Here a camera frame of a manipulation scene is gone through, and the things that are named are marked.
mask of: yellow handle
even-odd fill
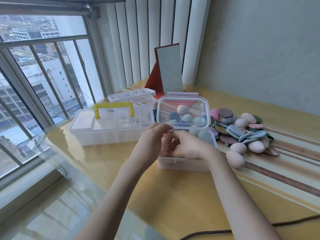
[[[120,107],[127,107],[130,108],[130,117],[134,117],[134,106],[131,102],[122,102],[122,103],[108,103],[108,104],[95,104],[93,106],[94,109],[94,116],[97,119],[100,119],[99,116],[99,108],[105,108],[105,109],[112,109],[112,108],[120,108]]]

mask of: hand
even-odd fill
[[[175,130],[162,139],[161,156],[178,158],[202,158],[205,159],[204,153],[214,147],[185,130]]]
[[[143,171],[147,170],[159,156],[162,137],[171,129],[173,129],[171,125],[159,123],[145,129],[129,160],[134,161],[134,164]]]

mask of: black cable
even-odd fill
[[[298,220],[292,220],[292,221],[284,221],[284,222],[277,222],[277,223],[273,223],[272,225],[274,227],[282,227],[282,226],[289,226],[289,225],[295,225],[295,224],[299,224],[302,222],[307,222],[307,221],[311,221],[311,220],[315,220],[320,218],[320,214],[319,215],[314,215],[314,216],[309,216],[309,217],[305,217],[305,218],[301,218]],[[222,234],[222,233],[232,233],[232,231],[230,229],[228,230],[217,230],[217,231],[201,231],[201,232],[194,232],[191,233],[189,235],[186,235],[185,237],[181,238],[180,240],[186,240],[188,238],[192,238],[194,236],[198,236],[198,235],[208,235],[208,234]]]

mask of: table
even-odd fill
[[[141,88],[145,82],[127,89]],[[199,92],[210,108],[227,107],[238,115],[248,112],[263,119],[282,154],[274,158],[248,153],[246,167],[236,174],[270,222],[320,213],[320,188],[316,186],[320,179],[318,116],[188,85],[185,90]],[[70,123],[48,133],[44,143],[107,191],[136,143],[81,147],[68,130]],[[219,148],[227,150],[222,143]],[[168,239],[196,231],[230,229],[209,172],[161,170],[154,163],[138,182],[128,209]],[[320,236],[318,226],[319,221],[313,221],[277,231],[283,239],[316,239]],[[217,235],[214,239],[233,236]]]

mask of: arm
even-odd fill
[[[146,129],[130,158],[121,166],[101,205],[94,211],[76,240],[114,240],[130,196],[142,174],[158,158],[164,133],[172,129],[154,124]]]
[[[180,147],[172,153],[173,157],[198,157],[206,161],[236,240],[281,239],[222,152],[186,131],[175,131],[174,134],[180,140]]]

